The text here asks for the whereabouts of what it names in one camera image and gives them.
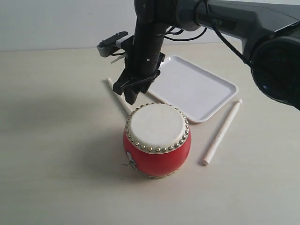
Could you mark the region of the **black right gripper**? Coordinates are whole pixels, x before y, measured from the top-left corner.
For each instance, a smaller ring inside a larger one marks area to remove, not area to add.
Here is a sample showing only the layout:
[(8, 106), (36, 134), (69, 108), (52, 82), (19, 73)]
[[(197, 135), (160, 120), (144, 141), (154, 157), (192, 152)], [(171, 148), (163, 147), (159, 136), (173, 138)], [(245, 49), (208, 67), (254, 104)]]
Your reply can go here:
[(113, 84), (113, 91), (124, 93), (130, 105), (136, 102), (139, 93), (146, 93), (160, 75), (158, 69), (165, 55), (161, 53), (164, 35), (135, 38), (133, 35), (123, 41), (126, 51), (125, 68)]

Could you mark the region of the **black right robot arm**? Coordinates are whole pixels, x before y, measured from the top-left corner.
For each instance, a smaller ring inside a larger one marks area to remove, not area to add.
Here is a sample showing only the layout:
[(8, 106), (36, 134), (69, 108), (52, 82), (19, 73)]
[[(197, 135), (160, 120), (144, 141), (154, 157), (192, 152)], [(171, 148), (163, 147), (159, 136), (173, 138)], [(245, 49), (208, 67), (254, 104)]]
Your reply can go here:
[(267, 97), (300, 106), (300, 7), (298, 5), (225, 0), (136, 0), (134, 38), (126, 50), (125, 68), (113, 91), (133, 104), (159, 74), (162, 43), (168, 27), (212, 29), (242, 41), (232, 51), (251, 69)]

